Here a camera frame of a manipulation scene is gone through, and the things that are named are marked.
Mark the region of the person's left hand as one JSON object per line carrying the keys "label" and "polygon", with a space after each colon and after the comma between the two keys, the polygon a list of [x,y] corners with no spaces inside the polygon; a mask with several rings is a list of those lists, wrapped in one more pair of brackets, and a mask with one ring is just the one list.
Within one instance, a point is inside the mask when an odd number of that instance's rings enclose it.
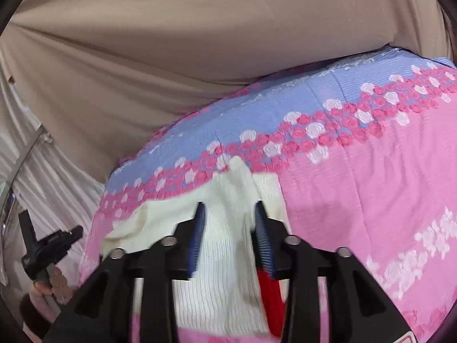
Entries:
{"label": "person's left hand", "polygon": [[69,286],[67,278],[61,269],[51,264],[46,269],[46,277],[41,277],[33,282],[36,290],[42,295],[53,296],[58,304],[67,304],[74,294]]}

